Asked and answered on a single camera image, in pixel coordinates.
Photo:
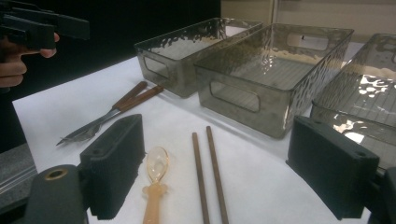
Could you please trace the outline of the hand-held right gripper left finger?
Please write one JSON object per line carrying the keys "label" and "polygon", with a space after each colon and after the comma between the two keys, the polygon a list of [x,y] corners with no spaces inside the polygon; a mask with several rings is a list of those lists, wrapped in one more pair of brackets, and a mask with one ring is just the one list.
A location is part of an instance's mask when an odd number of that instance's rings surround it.
{"label": "hand-held right gripper left finger", "polygon": [[140,114],[117,120],[80,154],[88,204],[99,220],[113,219],[120,211],[144,157]]}

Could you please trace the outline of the aluminium floor rail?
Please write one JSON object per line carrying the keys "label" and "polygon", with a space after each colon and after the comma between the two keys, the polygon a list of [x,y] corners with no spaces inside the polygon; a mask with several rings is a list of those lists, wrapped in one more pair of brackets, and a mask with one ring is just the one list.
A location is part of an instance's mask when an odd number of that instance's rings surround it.
{"label": "aluminium floor rail", "polygon": [[10,189],[18,186],[20,183],[24,182],[25,180],[35,176],[37,174],[36,168],[32,165],[29,166],[22,171],[12,175],[11,177],[3,180],[0,182],[0,194],[3,194]]}

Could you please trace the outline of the beige shelf unit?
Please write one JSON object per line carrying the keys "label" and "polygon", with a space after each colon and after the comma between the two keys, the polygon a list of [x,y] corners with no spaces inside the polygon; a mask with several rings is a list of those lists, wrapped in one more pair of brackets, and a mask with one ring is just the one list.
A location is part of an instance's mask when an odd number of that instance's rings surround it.
{"label": "beige shelf unit", "polygon": [[396,0],[220,0],[221,16],[270,23],[348,28],[352,40],[396,35]]}

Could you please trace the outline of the brown wooden chopstick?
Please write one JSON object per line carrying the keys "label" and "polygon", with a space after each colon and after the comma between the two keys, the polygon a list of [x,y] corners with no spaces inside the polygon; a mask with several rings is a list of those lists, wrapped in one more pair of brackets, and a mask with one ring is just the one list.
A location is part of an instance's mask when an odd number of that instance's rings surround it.
{"label": "brown wooden chopstick", "polygon": [[199,142],[198,142],[198,134],[192,133],[191,138],[192,138],[193,152],[194,152],[194,158],[195,158],[195,164],[196,164],[196,173],[197,173],[198,188],[199,188],[199,195],[200,195],[200,201],[201,201],[203,223],[210,224],[210,217],[209,217],[207,198],[206,198],[206,192],[205,192],[205,179],[204,179],[204,174],[203,174],[200,148],[199,148]]}
{"label": "brown wooden chopstick", "polygon": [[219,163],[217,160],[217,153],[216,153],[216,148],[215,148],[215,143],[214,143],[214,137],[213,137],[212,129],[210,126],[206,126],[206,135],[207,135],[208,146],[209,146],[209,151],[210,151],[210,156],[211,156],[213,174],[214,174],[214,178],[215,178],[216,191],[217,191],[219,210],[220,210],[220,216],[221,216],[221,223],[229,224],[227,206],[226,206],[222,183],[221,183],[221,177],[220,177],[220,172],[219,172]]}

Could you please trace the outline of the grey transparent plastic bin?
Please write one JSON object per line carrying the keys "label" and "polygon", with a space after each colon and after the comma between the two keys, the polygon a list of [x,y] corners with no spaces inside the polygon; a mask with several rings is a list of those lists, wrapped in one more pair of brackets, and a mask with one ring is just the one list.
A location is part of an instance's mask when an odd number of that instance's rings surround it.
{"label": "grey transparent plastic bin", "polygon": [[213,18],[134,45],[144,79],[181,98],[197,91],[194,64],[260,30],[262,21]]}
{"label": "grey transparent plastic bin", "polygon": [[396,167],[396,35],[375,34],[313,100],[310,117]]}
{"label": "grey transparent plastic bin", "polygon": [[200,105],[282,138],[337,75],[352,29],[275,23],[195,63]]}

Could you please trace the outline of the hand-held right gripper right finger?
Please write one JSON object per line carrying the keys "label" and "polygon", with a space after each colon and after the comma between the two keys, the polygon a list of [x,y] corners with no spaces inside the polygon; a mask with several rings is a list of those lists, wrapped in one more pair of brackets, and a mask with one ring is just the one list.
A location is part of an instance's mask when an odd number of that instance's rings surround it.
{"label": "hand-held right gripper right finger", "polygon": [[332,127],[294,118],[287,165],[319,196],[338,219],[359,218],[364,194],[379,158]]}

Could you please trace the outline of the amber plastic spoon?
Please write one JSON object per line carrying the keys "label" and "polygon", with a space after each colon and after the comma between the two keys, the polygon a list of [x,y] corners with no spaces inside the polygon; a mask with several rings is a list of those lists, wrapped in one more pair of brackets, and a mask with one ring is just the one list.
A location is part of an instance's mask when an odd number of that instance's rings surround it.
{"label": "amber plastic spoon", "polygon": [[149,151],[146,170],[150,185],[143,188],[143,192],[148,196],[143,224],[160,223],[160,200],[167,191],[167,186],[161,181],[167,173],[168,167],[169,157],[163,147],[155,147]]}

